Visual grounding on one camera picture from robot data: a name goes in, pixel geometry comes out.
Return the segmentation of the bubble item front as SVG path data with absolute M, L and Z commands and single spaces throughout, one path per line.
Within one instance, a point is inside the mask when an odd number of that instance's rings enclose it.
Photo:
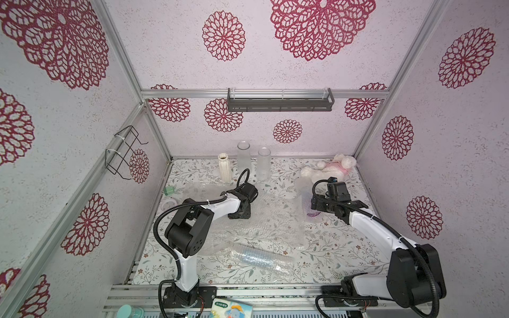
M 290 278 L 293 273 L 294 259 L 284 254 L 233 245 L 229 255 L 232 260 L 258 270 L 266 282 L 278 282 Z

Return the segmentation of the bubble purple vase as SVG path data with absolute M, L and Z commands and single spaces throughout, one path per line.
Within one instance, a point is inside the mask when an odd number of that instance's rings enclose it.
M 311 208 L 313 193 L 311 191 L 313 183 L 309 178 L 298 177 L 294 183 L 298 197 L 300 198 L 301 208 L 308 220 L 317 219 L 320 211 Z

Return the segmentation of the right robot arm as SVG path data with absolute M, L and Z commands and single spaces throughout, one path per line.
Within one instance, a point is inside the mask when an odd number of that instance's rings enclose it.
M 438 251 L 432 245 L 421 245 L 406 238 L 373 215 L 368 205 L 351 200 L 345 183 L 329 178 L 324 184 L 326 194 L 311 192 L 311 209 L 333 214 L 358 230 L 389 259 L 387 274 L 348 276 L 342 280 L 338 293 L 325 294 L 325 297 L 354 302 L 393 301 L 422 317 L 436 317 L 440 301 L 447 295 Z M 418 309 L 424 303 L 432 305 L 427 314 Z

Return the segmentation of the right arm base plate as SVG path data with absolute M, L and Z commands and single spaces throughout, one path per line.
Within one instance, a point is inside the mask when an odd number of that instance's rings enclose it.
M 322 286 L 321 291 L 326 307 L 371 307 L 379 304 L 376 298 L 360 296 L 342 285 Z

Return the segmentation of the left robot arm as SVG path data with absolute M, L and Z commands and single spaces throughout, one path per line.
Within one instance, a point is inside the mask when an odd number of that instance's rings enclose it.
M 212 223 L 222 217 L 249 219 L 251 204 L 257 197 L 258 189 L 245 182 L 214 200 L 186 199 L 156 219 L 154 237 L 176 261 L 174 284 L 178 290 L 190 293 L 199 286 L 196 254 L 204 246 Z

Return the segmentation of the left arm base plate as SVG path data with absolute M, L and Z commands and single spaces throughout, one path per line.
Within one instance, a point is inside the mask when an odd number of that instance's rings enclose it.
M 164 309 L 198 308 L 210 309 L 217 297 L 217 287 L 198 286 L 190 291 L 183 291 L 176 284 L 165 288 L 163 294 Z

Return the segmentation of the cream ribbed ceramic vase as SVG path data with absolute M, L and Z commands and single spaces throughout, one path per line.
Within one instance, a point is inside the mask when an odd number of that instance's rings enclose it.
M 226 153 L 221 153 L 218 155 L 218 160 L 221 181 L 229 183 L 232 179 L 229 156 Z

